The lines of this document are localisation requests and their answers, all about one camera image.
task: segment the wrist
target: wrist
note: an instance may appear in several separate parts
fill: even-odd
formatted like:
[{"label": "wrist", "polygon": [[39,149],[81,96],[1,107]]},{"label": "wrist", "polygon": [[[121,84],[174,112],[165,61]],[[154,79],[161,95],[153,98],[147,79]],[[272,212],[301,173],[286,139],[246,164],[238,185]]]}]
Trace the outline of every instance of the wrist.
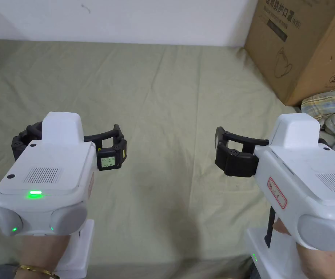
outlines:
[{"label": "wrist", "polygon": [[14,279],[49,279],[50,276],[41,274],[39,272],[33,272],[30,270],[18,269]]}]

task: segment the green led light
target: green led light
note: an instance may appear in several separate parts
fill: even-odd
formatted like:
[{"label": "green led light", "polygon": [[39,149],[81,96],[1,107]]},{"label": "green led light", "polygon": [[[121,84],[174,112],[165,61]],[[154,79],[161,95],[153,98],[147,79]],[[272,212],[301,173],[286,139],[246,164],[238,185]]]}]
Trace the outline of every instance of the green led light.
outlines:
[{"label": "green led light", "polygon": [[25,199],[42,199],[44,196],[50,195],[42,195],[42,194],[28,194]]}]

